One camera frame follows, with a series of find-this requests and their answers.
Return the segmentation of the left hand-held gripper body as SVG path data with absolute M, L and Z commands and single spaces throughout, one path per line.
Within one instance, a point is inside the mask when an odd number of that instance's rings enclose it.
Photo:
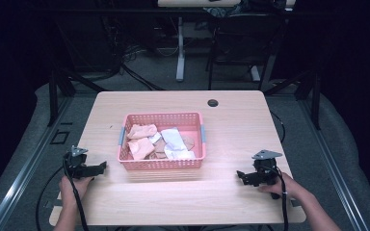
M 73 145 L 64 155 L 63 168 L 67 178 L 92 177 L 90 168 L 85 165 L 88 149 Z

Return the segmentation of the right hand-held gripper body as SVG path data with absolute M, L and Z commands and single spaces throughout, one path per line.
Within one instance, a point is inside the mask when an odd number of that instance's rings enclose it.
M 254 159 L 253 166 L 255 168 L 252 184 L 255 187 L 258 187 L 260 184 L 274 185 L 276 183 L 276 178 L 278 177 L 276 158 L 281 156 L 281 153 L 266 149 L 252 156 Z

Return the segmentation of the person's left hand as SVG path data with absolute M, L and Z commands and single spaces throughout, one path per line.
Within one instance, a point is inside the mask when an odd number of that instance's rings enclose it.
M 79 198 L 82 199 L 92 180 L 92 177 L 69 180 L 66 176 L 64 176 L 59 183 L 63 208 L 76 207 L 77 202 L 74 192 L 78 192 Z

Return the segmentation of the person's right hand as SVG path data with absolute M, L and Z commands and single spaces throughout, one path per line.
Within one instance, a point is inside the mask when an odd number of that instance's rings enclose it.
M 300 199 L 302 194 L 305 192 L 304 187 L 284 172 L 274 185 L 262 185 L 258 190 L 262 193 L 276 193 L 278 195 L 286 194 L 294 199 Z

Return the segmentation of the folded peach cloth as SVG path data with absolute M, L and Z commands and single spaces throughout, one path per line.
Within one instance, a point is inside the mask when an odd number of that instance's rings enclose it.
M 128 145 L 134 160 L 143 160 L 154 150 L 154 145 L 148 138 L 131 140 Z

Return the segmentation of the long peach cloth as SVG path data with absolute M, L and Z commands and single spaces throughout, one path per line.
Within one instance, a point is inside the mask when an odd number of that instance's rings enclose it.
M 128 139 L 137 140 L 154 136 L 157 133 L 157 127 L 154 124 L 139 125 L 134 124 L 127 135 Z

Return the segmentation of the tan brown cloth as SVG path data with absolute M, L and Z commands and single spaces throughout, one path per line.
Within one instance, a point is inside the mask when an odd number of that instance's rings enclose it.
M 182 136 L 182 140 L 185 142 L 186 147 L 190 151 L 193 151 L 195 146 L 194 140 L 189 136 Z M 161 140 L 159 140 L 157 143 L 153 143 L 154 150 L 148 154 L 146 158 L 149 160 L 169 159 L 164 152 L 165 144 L 166 143 L 164 142 L 163 138 L 161 138 Z

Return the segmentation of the pink plastic basket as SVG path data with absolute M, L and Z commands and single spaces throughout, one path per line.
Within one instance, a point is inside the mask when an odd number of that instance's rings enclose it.
M 154 124 L 160 134 L 162 130 L 177 128 L 181 137 L 189 136 L 194 140 L 193 151 L 196 158 L 149 160 L 145 157 L 143 160 L 134 160 L 128 145 L 131 139 L 127 138 L 134 124 Z M 200 168 L 205 156 L 205 134 L 200 113 L 131 114 L 124 119 L 119 135 L 118 160 L 127 170 Z

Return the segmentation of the black chair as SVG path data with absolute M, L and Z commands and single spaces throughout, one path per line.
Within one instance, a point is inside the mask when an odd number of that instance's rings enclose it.
M 216 64 L 247 66 L 248 73 L 254 66 L 261 66 L 261 90 L 271 75 L 269 65 L 276 58 L 285 28 L 285 19 L 274 13 L 237 13 L 217 18 L 205 68 L 208 88 L 212 89 Z

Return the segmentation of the white desk leg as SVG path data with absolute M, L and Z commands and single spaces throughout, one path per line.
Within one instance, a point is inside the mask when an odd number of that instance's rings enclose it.
M 184 69 L 185 69 L 185 52 L 184 52 L 184 37 L 183 37 L 183 21 L 182 18 L 178 18 L 177 24 L 177 39 L 178 39 L 178 57 L 175 79 L 178 82 L 184 80 Z

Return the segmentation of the light wooden desk top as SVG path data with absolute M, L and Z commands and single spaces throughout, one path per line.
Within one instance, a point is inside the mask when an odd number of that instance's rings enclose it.
M 232 7 L 241 0 L 157 0 L 159 7 L 167 8 L 203 8 Z

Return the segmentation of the aluminium floor rail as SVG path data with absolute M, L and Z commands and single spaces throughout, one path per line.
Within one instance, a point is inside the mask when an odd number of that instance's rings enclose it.
M 370 231 L 356 202 L 348 188 L 343 175 L 334 160 L 330 148 L 325 140 L 324 134 L 321 130 L 318 130 L 314 125 L 310 108 L 305 101 L 298 100 L 298 105 L 304 113 L 304 119 L 308 124 L 311 133 L 315 137 L 320 149 L 321 159 L 323 160 L 324 166 L 329 174 L 329 177 L 334 185 L 337 195 L 341 201 L 341 204 L 347 214 L 347 217 L 356 231 Z
M 48 123 L 48 99 L 38 100 L 30 123 L 0 177 L 0 231 L 51 231 L 62 156 L 78 124 L 70 115 L 76 100 L 63 99 L 60 115 Z

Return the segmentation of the black metal frame stand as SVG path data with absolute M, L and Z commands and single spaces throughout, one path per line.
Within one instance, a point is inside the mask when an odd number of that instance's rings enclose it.
M 310 108 L 310 119 L 317 130 L 320 130 L 319 123 L 319 112 L 320 112 L 320 99 L 321 99 L 321 76 L 316 70 L 306 70 L 303 73 L 282 81 L 275 87 L 265 90 L 265 95 L 272 95 L 280 90 L 287 88 L 294 82 L 299 82 L 299 86 L 296 89 L 294 95 L 297 100 L 305 100 L 309 94 L 311 96 L 311 108 Z
M 72 80 L 75 80 L 96 92 L 105 91 L 104 88 L 84 78 L 82 75 L 71 70 L 55 66 L 49 75 L 48 82 L 50 106 L 50 118 L 48 122 L 49 126 L 52 126 L 59 117 L 58 90 L 60 90 L 61 93 L 66 97 L 73 97 L 75 95 L 76 89 L 71 84 Z

